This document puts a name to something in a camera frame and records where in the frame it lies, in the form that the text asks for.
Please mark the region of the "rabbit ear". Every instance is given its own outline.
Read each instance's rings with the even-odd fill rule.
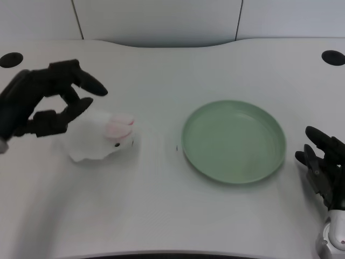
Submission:
[[[121,139],[129,136],[131,133],[131,126],[117,122],[109,122],[106,125],[104,136],[110,139]]]
[[[118,113],[110,118],[110,122],[117,122],[125,125],[132,125],[134,123],[134,117],[125,113]]]

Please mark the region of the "panel seam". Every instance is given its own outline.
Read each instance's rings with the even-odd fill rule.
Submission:
[[[244,0],[242,0],[242,2],[241,2],[241,8],[239,9],[239,16],[238,16],[238,23],[237,23],[237,30],[236,30],[236,35],[235,35],[235,41],[237,41],[237,34],[238,34],[238,28],[239,28],[239,21],[241,20],[243,1],[244,1]]]
[[[80,23],[79,23],[79,18],[78,18],[78,15],[77,15],[77,10],[75,9],[74,0],[71,0],[71,2],[72,2],[75,18],[77,19],[77,24],[78,24],[78,28],[79,28],[79,32],[80,32],[81,38],[84,39],[84,35],[82,34],[81,26],[80,26]]]

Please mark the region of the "robotic hand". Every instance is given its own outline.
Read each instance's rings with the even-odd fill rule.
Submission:
[[[306,135],[325,156],[318,158],[311,146],[295,157],[308,167],[307,179],[315,193],[323,197],[328,216],[316,240],[316,250],[321,259],[345,258],[345,144],[308,126]]]
[[[65,133],[68,123],[93,101],[90,97],[80,99],[72,84],[97,96],[108,93],[99,81],[80,68],[76,59],[51,63],[47,69],[20,71],[0,94],[0,153],[6,152],[7,141],[12,136]],[[29,120],[43,97],[54,95],[60,95],[67,107],[59,114],[54,110],[37,112]]]

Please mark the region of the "white table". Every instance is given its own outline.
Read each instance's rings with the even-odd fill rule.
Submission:
[[[345,140],[345,67],[326,64],[325,50],[345,53],[345,39],[255,39],[197,49],[93,40],[0,45],[0,56],[24,55],[18,67],[0,69],[1,90],[21,69],[77,58],[109,90],[93,107],[131,113],[145,125],[133,148],[102,162],[73,163],[56,137],[12,139],[0,156],[0,257],[188,251],[317,258],[326,208],[294,153],[310,143],[308,125]],[[221,99],[258,105],[281,124],[286,161],[272,177],[229,186],[186,162],[183,123]],[[52,98],[38,109],[64,106]]]

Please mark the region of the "plate rim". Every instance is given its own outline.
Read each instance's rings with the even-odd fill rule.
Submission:
[[[255,108],[265,112],[266,114],[268,114],[272,119],[273,121],[277,124],[278,126],[278,129],[280,129],[280,132],[282,133],[282,140],[283,140],[283,152],[282,152],[282,156],[281,158],[278,160],[278,163],[277,165],[275,166],[275,168],[267,175],[265,176],[261,176],[261,177],[258,177],[254,180],[250,180],[250,181],[245,181],[245,182],[228,182],[228,181],[223,181],[223,180],[220,180],[220,179],[217,179],[217,178],[214,178],[206,173],[204,173],[202,170],[200,170],[192,161],[191,159],[188,157],[188,154],[186,152],[186,148],[185,148],[185,143],[184,143],[184,136],[185,136],[185,131],[186,131],[186,127],[187,127],[187,124],[189,122],[189,120],[201,109],[203,109],[204,107],[206,106],[209,106],[209,105],[212,105],[212,104],[215,104],[215,103],[224,103],[224,102],[231,102],[231,103],[242,103],[242,104],[245,104],[245,105],[250,105],[250,106],[254,106]],[[203,175],[213,179],[213,180],[216,180],[218,182],[222,182],[222,183],[227,183],[227,184],[232,184],[232,185],[242,185],[242,184],[246,184],[246,183],[253,183],[253,182],[258,182],[264,178],[267,178],[271,175],[273,175],[276,171],[278,171],[278,169],[282,166],[282,164],[284,163],[285,161],[285,157],[286,157],[286,136],[285,136],[285,133],[282,129],[282,127],[280,126],[280,124],[278,123],[278,121],[275,119],[275,117],[273,117],[270,113],[268,113],[266,110],[260,108],[259,106],[257,105],[254,105],[254,104],[251,104],[251,103],[248,103],[246,101],[241,101],[241,100],[218,100],[218,101],[212,101],[210,103],[206,103],[204,105],[202,105],[201,107],[197,108],[196,110],[194,110],[187,118],[187,120],[184,122],[184,125],[182,127],[182,134],[181,134],[181,143],[182,143],[182,150],[183,150],[183,153],[184,155],[186,156],[188,162],[195,168],[197,169],[200,173],[202,173]]]

